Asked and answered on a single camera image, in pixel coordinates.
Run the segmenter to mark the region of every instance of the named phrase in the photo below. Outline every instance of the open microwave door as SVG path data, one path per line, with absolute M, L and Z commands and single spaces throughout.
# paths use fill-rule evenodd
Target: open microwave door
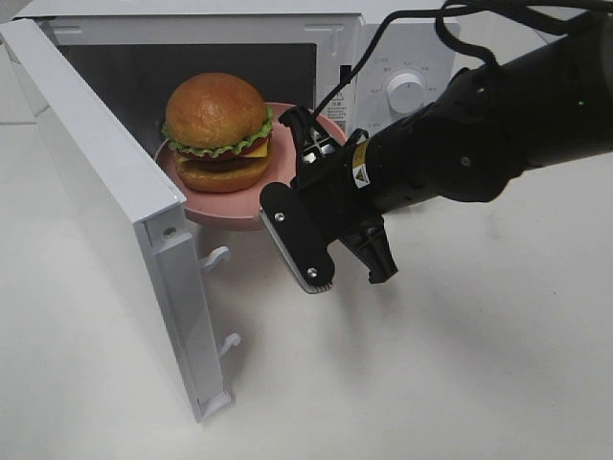
M 159 337 L 165 324 L 193 413 L 202 419 L 230 399 L 185 197 L 32 20 L 1 25 L 0 38 L 76 219 L 146 335 L 158 328 Z M 161 316 L 151 312 L 156 303 Z M 168 353 L 161 336 L 165 343 L 158 338 L 152 346 Z

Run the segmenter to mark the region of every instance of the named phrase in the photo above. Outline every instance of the microwave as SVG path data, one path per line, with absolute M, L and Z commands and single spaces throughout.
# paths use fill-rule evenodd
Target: microwave
M 231 400 L 219 360 L 239 336 L 215 337 L 202 277 L 232 248 L 199 258 L 186 198 L 152 159 L 166 102 L 180 82 L 216 71 L 251 82 L 269 102 L 313 108 L 384 17 L 403 8 L 398 0 L 34 0 L 0 25 L 79 223 L 127 302 L 154 294 L 197 420 Z M 453 21 L 448 28 L 459 33 Z M 395 22 L 323 113 L 347 134 L 375 133 L 436 100 L 453 60 L 433 20 Z

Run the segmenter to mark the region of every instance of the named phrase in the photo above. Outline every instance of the toy hamburger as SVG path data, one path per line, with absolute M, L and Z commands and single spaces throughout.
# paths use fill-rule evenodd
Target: toy hamburger
M 251 187 L 270 165 L 272 118 L 272 109 L 248 82 L 204 73 L 174 90 L 162 132 L 187 187 L 228 193 Z

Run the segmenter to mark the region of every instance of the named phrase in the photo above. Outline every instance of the pink plate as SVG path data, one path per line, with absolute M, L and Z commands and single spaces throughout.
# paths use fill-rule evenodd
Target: pink plate
M 275 156 L 260 181 L 245 190 L 230 194 L 209 194 L 188 189 L 176 173 L 172 152 L 162 144 L 155 154 L 155 162 L 186 196 L 185 214 L 189 220 L 208 227 L 225 230 L 260 230 L 260 191 L 270 182 L 289 181 L 296 175 L 296 150 L 291 130 L 279 123 L 279 116 L 293 105 L 288 103 L 266 103 L 275 112 L 273 131 L 269 148 Z M 330 119 L 320 116 L 319 123 L 341 144 L 346 140 L 345 133 Z

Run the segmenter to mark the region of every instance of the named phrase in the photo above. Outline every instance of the top bun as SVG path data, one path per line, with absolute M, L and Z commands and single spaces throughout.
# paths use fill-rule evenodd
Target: top bun
M 166 106 L 172 139 L 199 149 L 237 144 L 265 121 L 266 105 L 258 90 L 229 74 L 191 77 L 174 90 Z

